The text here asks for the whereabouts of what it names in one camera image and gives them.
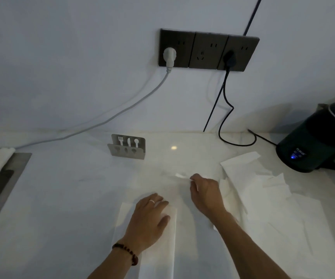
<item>marble countertop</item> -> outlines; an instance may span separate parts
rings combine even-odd
[[[174,278],[236,278],[221,237],[194,207],[188,182],[172,176],[198,172],[219,180],[225,177],[221,161],[250,151],[274,175],[283,172],[292,192],[322,202],[335,238],[335,173],[295,172],[263,140],[241,148],[214,133],[130,135],[146,139],[145,160],[111,156],[111,133],[102,131],[21,150],[33,155],[0,213],[0,278],[86,278],[109,253],[122,202],[153,192],[178,209]]]

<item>electric kettle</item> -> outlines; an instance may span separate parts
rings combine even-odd
[[[276,153],[299,172],[335,170],[335,103],[308,117],[276,146]]]

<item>forearm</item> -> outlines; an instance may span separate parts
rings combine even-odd
[[[211,221],[221,234],[241,279],[290,279],[241,229],[229,212],[215,213]]]
[[[115,248],[87,279],[123,279],[132,263],[129,253]]]

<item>stainless steel holder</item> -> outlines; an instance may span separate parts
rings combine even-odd
[[[121,146],[119,137],[123,139],[123,146]],[[128,138],[130,138],[131,147],[128,146]],[[134,142],[135,139],[139,140],[138,147],[136,147],[136,143]],[[112,134],[112,142],[113,144],[108,144],[111,155],[136,159],[144,159],[146,156],[146,139],[142,137]]]

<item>white power plug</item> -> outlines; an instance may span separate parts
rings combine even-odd
[[[166,72],[170,73],[171,69],[174,66],[174,61],[176,58],[176,51],[174,48],[169,47],[164,50],[163,55],[164,55],[164,60],[166,62]]]

